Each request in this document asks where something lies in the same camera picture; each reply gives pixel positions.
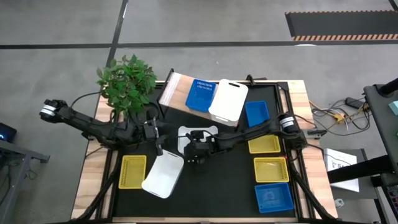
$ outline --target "wooden table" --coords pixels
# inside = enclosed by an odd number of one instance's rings
[[[309,121],[313,121],[310,103],[308,102],[307,91],[305,89],[303,80],[272,80],[272,81],[256,81],[256,82],[287,82],[289,84],[290,99],[292,102],[294,113],[306,118]],[[284,97],[284,92],[281,92],[282,103],[284,106],[284,112],[287,112],[287,104]],[[100,98],[98,103],[98,109],[95,118],[100,121],[107,121],[111,108],[106,105],[106,99]],[[305,121],[298,119],[298,124],[301,129],[312,129],[312,124],[306,123]],[[308,143],[319,145],[316,140],[308,140]],[[96,141],[89,143],[87,148],[87,154],[99,148],[99,144]],[[106,160],[106,149],[102,149],[90,157],[88,157],[84,164],[81,172],[80,183],[78,186],[75,204],[73,206],[72,217],[79,217],[87,208],[87,206],[95,198],[96,194],[100,190],[101,181],[104,171],[104,165]],[[324,206],[324,208],[334,217],[337,217],[337,211],[335,203],[331,193],[331,188],[326,173],[325,164],[322,157],[322,152],[319,149],[313,147],[307,147],[303,150],[303,159],[305,168],[307,171],[307,179],[310,185],[310,189],[316,196],[318,201]],[[305,195],[298,187],[300,194],[300,201],[302,204],[303,216],[308,217],[307,201]],[[106,217],[111,191],[109,190],[105,196],[104,207],[102,216]],[[113,222],[296,222],[296,218],[147,218],[147,217],[117,217],[113,218]]]

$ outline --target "green potted plant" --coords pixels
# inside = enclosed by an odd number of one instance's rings
[[[112,59],[110,68],[97,69],[100,80],[97,84],[103,87],[101,95],[108,99],[108,106],[114,108],[115,114],[129,112],[140,113],[149,103],[150,95],[156,86],[156,75],[152,67],[133,55],[121,61]]]

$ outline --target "yellow plastic basket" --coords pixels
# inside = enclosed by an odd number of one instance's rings
[[[146,156],[123,156],[119,189],[141,189],[146,164]]]
[[[283,157],[254,158],[254,173],[258,183],[289,181],[286,160]]]
[[[261,136],[250,140],[248,143],[249,152],[251,154],[280,152],[279,139],[277,136]]]

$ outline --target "blue plastic basket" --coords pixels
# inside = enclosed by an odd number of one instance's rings
[[[246,102],[244,104],[249,128],[263,123],[269,119],[267,104],[264,100]]]
[[[293,201],[287,183],[264,184],[254,187],[260,213],[293,209]]]
[[[194,79],[185,105],[192,110],[206,113],[213,101],[215,90],[215,83]]]

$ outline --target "concrete floor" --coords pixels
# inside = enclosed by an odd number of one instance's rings
[[[7,21],[0,23],[0,44],[110,43],[121,2],[0,0],[0,20]],[[391,6],[388,0],[130,0],[119,42],[290,40],[284,12],[366,9]],[[48,164],[32,163],[39,176],[20,193],[13,223],[69,219],[87,141],[67,125],[41,121],[39,111],[46,98],[71,103],[98,91],[95,70],[105,65],[108,54],[109,49],[0,50],[0,122],[19,131],[16,144],[51,155]],[[398,45],[117,49],[116,58],[124,54],[143,58],[159,80],[170,68],[212,80],[242,79],[248,73],[305,80],[308,97],[327,107],[347,96],[361,97],[366,85],[396,78]],[[96,96],[75,105],[88,115],[95,107]],[[384,155],[373,121],[371,125],[355,138],[327,134],[321,144],[363,147],[369,158]],[[346,132],[342,126],[335,131]],[[347,221],[372,222],[379,219],[374,210],[371,200],[349,201],[338,213]]]

